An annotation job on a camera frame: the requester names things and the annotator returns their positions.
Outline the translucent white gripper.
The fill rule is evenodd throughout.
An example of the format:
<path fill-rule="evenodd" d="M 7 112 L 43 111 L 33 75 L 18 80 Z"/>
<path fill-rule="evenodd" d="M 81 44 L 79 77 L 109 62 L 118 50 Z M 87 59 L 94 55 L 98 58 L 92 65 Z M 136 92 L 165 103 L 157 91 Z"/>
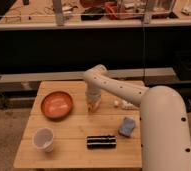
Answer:
<path fill-rule="evenodd" d="M 94 113 L 100 106 L 100 95 L 86 95 L 86 103 L 89 113 Z"/>

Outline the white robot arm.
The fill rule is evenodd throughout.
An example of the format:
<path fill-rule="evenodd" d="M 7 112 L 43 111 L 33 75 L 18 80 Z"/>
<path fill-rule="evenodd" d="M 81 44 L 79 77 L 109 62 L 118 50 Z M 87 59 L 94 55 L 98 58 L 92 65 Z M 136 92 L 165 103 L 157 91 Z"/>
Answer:
<path fill-rule="evenodd" d="M 191 136 L 181 95 L 168 86 L 152 88 L 109 78 L 104 65 L 83 74 L 88 110 L 96 111 L 101 90 L 140 111 L 142 171 L 191 171 Z"/>

